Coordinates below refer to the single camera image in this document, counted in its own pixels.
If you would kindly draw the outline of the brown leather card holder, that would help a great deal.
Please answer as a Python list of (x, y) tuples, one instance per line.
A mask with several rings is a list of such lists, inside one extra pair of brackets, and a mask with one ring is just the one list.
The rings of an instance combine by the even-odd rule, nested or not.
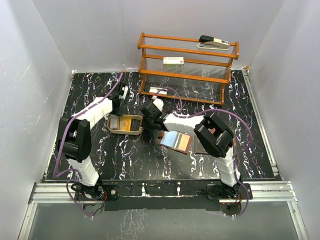
[(163, 131), (163, 132), (160, 132), (159, 135), (158, 135), (158, 145), (166, 147), (166, 148), (171, 149), (171, 150), (174, 150), (176, 152), (187, 154), (189, 152), (190, 147), (191, 147), (191, 143), (192, 143), (193, 137), (192, 137), (191, 143), (189, 145), (189, 149), (186, 152), (181, 152), (181, 151), (178, 151), (175, 148), (179, 133), (186, 134), (186, 133), (182, 133), (182, 132), (178, 132), (178, 131)]

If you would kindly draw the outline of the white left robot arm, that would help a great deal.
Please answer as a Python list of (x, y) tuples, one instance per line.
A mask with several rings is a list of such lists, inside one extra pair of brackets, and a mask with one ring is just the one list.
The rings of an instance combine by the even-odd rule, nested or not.
[(71, 165), (71, 171), (79, 177), (79, 183), (86, 186), (86, 194), (93, 200), (103, 195), (103, 187), (98, 184), (99, 174), (95, 170), (90, 153), (92, 149), (91, 129), (105, 116), (120, 113), (129, 92), (126, 84), (117, 81), (105, 96), (97, 96), (84, 109), (70, 117), (61, 117), (56, 136), (55, 149), (58, 151), (53, 176), (58, 173), (64, 156)]

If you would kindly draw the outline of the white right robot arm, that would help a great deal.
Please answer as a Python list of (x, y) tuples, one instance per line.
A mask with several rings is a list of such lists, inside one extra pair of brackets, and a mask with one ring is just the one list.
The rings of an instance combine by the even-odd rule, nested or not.
[(233, 199), (241, 192), (241, 174), (234, 162), (234, 133), (215, 114), (188, 116), (162, 111), (162, 103), (145, 103), (140, 112), (143, 126), (149, 130), (177, 132), (196, 136), (204, 150), (215, 158), (223, 194)]

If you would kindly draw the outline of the beige oval card tray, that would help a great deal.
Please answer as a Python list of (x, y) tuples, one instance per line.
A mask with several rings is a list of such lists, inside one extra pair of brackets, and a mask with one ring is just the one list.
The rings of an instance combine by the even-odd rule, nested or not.
[(111, 114), (107, 120), (107, 129), (118, 135), (134, 135), (142, 133), (143, 118), (140, 115), (123, 114), (116, 116)]

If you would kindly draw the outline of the gold credit card black stripe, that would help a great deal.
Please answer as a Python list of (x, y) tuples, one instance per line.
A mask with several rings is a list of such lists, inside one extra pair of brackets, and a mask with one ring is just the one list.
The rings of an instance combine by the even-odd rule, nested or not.
[(180, 152), (187, 152), (192, 141), (192, 136), (179, 133), (175, 148)]

